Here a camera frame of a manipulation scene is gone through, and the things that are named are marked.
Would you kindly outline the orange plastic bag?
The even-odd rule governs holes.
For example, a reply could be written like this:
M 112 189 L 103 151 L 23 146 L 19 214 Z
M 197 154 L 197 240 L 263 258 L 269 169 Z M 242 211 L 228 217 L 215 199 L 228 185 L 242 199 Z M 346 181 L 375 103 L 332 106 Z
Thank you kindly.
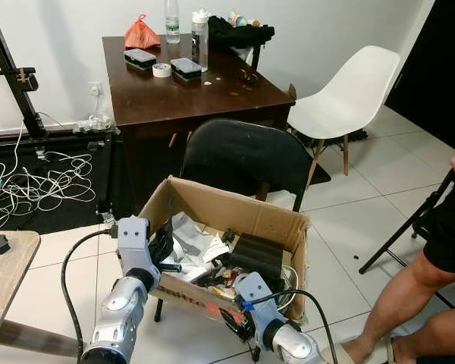
M 130 25 L 124 34 L 124 47 L 126 49 L 154 49 L 159 47 L 159 35 L 148 27 L 145 17 L 147 14 L 138 15 L 137 20 Z

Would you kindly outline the white grey paper trash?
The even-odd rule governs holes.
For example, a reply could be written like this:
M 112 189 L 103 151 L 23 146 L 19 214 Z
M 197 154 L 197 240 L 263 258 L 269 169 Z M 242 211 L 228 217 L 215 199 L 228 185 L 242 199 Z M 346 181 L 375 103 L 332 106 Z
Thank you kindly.
M 173 250 L 162 263 L 178 264 L 181 271 L 173 277 L 192 281 L 216 267 L 214 261 L 231 252 L 230 247 L 216 234 L 204 232 L 185 212 L 172 216 Z

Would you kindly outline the dark brown wooden desk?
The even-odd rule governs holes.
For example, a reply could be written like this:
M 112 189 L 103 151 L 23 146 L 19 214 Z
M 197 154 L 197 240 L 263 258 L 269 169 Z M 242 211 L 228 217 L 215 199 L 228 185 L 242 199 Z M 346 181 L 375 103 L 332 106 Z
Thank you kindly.
M 141 141 L 187 134 L 213 118 L 284 129 L 296 103 L 234 53 L 210 53 L 201 79 L 185 82 L 176 76 L 154 77 L 151 71 L 128 64 L 121 36 L 102 37 L 102 48 L 111 106 L 124 141 L 134 211 L 155 189 L 144 176 L 152 159 L 140 151 Z

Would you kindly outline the black fabric bag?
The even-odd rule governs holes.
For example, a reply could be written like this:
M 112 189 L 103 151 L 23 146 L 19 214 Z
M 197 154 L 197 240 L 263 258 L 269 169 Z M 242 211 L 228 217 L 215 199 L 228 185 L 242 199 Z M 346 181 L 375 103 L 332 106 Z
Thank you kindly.
M 209 27 L 209 48 L 214 51 L 231 51 L 231 49 L 248 49 L 254 52 L 251 67 L 258 69 L 261 59 L 261 46 L 265 45 L 275 35 L 274 27 L 267 25 L 242 25 L 235 27 L 230 21 L 217 15 L 207 18 Z

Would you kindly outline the black tripod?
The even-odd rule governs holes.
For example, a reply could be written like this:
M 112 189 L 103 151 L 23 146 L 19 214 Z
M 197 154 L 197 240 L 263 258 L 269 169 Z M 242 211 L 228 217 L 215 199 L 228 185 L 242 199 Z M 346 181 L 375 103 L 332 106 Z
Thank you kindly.
M 431 211 L 431 209 L 436 206 L 437 202 L 441 199 L 441 197 L 445 195 L 446 190 L 448 190 L 448 187 L 450 187 L 450 185 L 455 185 L 455 172 L 453 172 L 453 170 L 450 170 L 450 172 L 446 174 L 446 177 L 444 177 L 442 183 L 439 184 L 439 187 L 437 187 L 435 191 L 431 192 L 431 194 L 425 198 L 424 203 L 419 205 L 414 214 L 408 217 L 408 219 L 400 226 L 400 228 L 394 232 L 394 235 L 391 236 L 391 238 L 388 239 L 383 246 L 379 247 L 379 249 L 376 250 L 376 253 L 374 253 L 373 256 L 371 256 L 369 260 L 367 260 L 366 263 L 364 263 L 362 267 L 359 268 L 359 274 L 364 275 L 370 271 L 371 267 L 379 259 L 381 259 L 382 256 L 386 256 L 386 254 L 393 258 L 393 260 L 397 261 L 401 267 L 407 267 L 407 263 L 405 261 L 403 261 L 394 252 L 391 252 L 391 246 L 393 246 L 394 243 L 400 239 L 402 234 L 407 232 L 413 226 L 413 224 L 418 221 L 418 219 L 420 219 L 423 215 L 426 214 L 426 212 Z

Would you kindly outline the person bare leg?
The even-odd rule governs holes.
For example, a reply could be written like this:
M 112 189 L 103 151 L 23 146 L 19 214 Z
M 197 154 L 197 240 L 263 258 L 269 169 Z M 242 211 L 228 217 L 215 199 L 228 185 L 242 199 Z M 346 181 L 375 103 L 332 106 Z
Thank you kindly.
M 436 291 L 455 281 L 455 274 L 442 271 L 424 253 L 396 274 L 383 289 L 356 339 L 374 344 L 409 319 L 415 318 Z
M 395 337 L 395 343 L 414 359 L 455 355 L 455 309 L 436 313 L 411 335 Z

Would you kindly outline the black ribbed box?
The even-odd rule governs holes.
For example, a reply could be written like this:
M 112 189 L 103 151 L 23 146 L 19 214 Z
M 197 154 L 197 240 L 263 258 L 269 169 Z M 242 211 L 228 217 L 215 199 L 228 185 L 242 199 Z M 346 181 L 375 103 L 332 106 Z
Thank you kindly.
M 285 250 L 272 240 L 240 234 L 228 262 L 234 266 L 258 271 L 262 277 L 279 280 Z

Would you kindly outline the black stand pole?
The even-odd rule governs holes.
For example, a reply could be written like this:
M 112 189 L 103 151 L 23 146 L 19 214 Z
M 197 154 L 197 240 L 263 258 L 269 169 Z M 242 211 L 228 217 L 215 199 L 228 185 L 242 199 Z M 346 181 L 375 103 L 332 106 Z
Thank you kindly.
M 15 65 L 11 52 L 0 31 L 0 77 L 5 79 L 9 90 L 23 115 L 23 124 L 30 138 L 46 138 L 49 132 L 42 123 L 36 108 L 31 103 L 29 93 L 38 90 L 36 69 L 20 68 Z

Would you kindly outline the clear plastic water bottle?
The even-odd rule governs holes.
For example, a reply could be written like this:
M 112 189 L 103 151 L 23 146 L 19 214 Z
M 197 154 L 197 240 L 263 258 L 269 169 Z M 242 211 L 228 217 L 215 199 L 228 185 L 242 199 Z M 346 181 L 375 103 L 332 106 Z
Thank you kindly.
M 168 44 L 181 41 L 178 0 L 165 0 L 165 41 Z

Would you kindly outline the colourful small rolls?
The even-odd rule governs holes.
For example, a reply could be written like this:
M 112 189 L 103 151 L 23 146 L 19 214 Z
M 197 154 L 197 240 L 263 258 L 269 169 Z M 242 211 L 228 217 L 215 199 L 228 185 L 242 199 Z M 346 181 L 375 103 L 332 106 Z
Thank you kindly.
M 261 27 L 262 22 L 260 20 L 249 20 L 245 15 L 237 13 L 237 11 L 231 11 L 227 17 L 228 23 L 232 27 Z

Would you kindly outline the light wood table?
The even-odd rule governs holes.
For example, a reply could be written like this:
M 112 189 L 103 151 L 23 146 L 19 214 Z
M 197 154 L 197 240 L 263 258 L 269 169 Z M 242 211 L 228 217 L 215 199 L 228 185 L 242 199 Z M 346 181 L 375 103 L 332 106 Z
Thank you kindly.
M 5 318 L 36 256 L 41 238 L 34 231 L 0 231 L 1 235 L 8 240 L 10 249 L 0 254 L 0 346 L 76 359 L 80 354 L 80 343 L 75 337 L 21 325 Z

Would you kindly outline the white shell chair wooden legs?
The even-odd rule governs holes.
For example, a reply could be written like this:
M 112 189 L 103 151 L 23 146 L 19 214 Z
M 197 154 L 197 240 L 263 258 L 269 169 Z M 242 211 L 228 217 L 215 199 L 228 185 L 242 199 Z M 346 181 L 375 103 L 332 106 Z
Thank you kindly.
M 381 46 L 363 46 L 313 95 L 290 108 L 290 128 L 317 141 L 309 177 L 313 177 L 325 141 L 340 141 L 344 173 L 348 174 L 349 135 L 371 124 L 393 86 L 400 56 Z

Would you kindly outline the flat black case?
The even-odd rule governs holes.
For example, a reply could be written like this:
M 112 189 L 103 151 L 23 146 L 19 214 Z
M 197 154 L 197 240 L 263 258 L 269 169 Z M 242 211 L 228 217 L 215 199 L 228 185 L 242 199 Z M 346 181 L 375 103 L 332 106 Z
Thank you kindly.
M 157 56 L 144 49 L 126 49 L 123 53 L 124 60 L 140 69 L 149 69 L 157 63 Z
M 189 58 L 175 58 L 170 60 L 172 74 L 186 82 L 200 80 L 202 68 L 196 62 Z

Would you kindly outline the black shorts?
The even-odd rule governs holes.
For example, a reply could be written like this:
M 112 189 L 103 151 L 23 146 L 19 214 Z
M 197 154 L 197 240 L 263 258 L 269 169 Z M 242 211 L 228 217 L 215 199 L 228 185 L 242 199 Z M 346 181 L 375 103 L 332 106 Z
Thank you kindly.
M 426 260 L 442 271 L 455 274 L 455 188 L 442 203 L 426 212 L 417 226 L 426 240 Z

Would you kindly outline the beige sandal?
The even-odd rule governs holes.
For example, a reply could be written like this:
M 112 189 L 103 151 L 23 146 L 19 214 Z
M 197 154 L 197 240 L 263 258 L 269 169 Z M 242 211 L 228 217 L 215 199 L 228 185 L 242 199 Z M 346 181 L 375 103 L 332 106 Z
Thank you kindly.
M 336 347 L 336 359 L 339 364 L 366 364 L 376 349 L 376 344 L 365 340 L 346 340 Z
M 417 360 L 410 358 L 399 351 L 400 346 L 395 343 L 395 337 L 387 337 L 384 340 L 384 350 L 386 350 L 387 361 L 384 364 L 417 364 Z

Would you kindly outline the black chair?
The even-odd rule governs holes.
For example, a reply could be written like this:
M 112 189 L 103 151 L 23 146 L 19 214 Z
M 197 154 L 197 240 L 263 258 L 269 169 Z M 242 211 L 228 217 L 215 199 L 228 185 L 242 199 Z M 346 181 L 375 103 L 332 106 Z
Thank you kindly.
M 245 124 L 235 119 L 218 118 L 201 124 L 193 132 L 186 148 L 181 174 L 176 177 L 254 199 L 262 185 L 286 190 L 301 198 L 309 181 L 306 170 L 308 161 L 309 153 L 290 133 L 267 126 Z M 216 234 L 227 243 L 230 250 L 242 234 L 234 230 L 209 232 L 206 226 L 194 222 L 204 232 Z M 252 271 L 229 263 L 230 254 L 217 258 L 214 269 L 188 282 L 225 298 L 235 298 L 237 292 L 234 282 Z M 286 250 L 281 275 L 285 267 L 291 267 L 297 274 Z M 299 289 L 297 285 L 300 284 L 296 282 L 283 289 L 282 278 L 263 280 L 273 292 Z M 304 295 L 285 295 L 276 299 L 278 311 L 298 330 L 306 298 Z

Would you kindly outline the clear tumbler white lid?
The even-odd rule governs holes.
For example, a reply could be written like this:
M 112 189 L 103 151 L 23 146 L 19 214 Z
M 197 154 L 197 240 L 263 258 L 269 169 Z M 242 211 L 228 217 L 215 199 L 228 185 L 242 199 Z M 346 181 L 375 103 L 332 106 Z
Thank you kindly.
M 209 46 L 209 27 L 208 18 L 210 13 L 203 8 L 197 9 L 190 14 L 190 59 L 204 73 L 208 70 L 208 46 Z

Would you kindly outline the black floor mat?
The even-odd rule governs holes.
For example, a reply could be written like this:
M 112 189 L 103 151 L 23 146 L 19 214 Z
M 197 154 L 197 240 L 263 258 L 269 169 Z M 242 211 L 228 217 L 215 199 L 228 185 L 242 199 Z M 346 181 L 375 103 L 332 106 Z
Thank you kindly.
M 113 218 L 121 198 L 113 132 L 0 138 L 0 231 L 41 234 Z

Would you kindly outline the brown cardboard box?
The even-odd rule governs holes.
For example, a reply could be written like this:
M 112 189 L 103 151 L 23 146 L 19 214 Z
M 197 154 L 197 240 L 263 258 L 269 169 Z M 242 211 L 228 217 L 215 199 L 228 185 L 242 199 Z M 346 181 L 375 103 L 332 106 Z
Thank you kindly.
M 258 201 L 238 193 L 217 190 L 196 181 L 170 176 L 162 181 L 138 214 L 148 219 L 151 232 L 169 219 L 169 215 L 186 212 L 209 232 L 232 230 L 279 243 L 290 254 L 294 269 L 300 275 L 299 289 L 307 284 L 306 243 L 309 219 L 300 212 Z M 222 312 L 244 322 L 234 301 L 188 281 L 162 274 L 152 296 L 169 305 L 186 306 L 207 318 L 223 320 Z

